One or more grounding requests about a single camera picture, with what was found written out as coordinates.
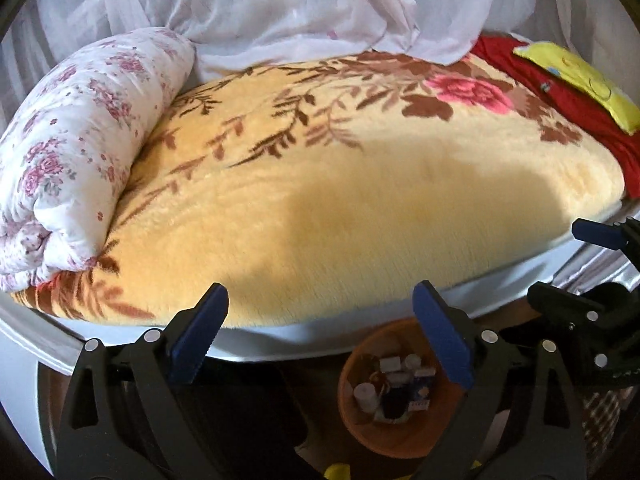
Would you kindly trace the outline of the plaid sleeve forearm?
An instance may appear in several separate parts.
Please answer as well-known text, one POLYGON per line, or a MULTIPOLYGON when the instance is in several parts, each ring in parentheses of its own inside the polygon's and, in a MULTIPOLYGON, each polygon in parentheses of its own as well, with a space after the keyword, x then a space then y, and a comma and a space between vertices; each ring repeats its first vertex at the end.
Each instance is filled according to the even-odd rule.
POLYGON ((587 477, 591 478, 605 461, 637 387, 589 393, 582 397, 582 432, 587 456, 587 477))

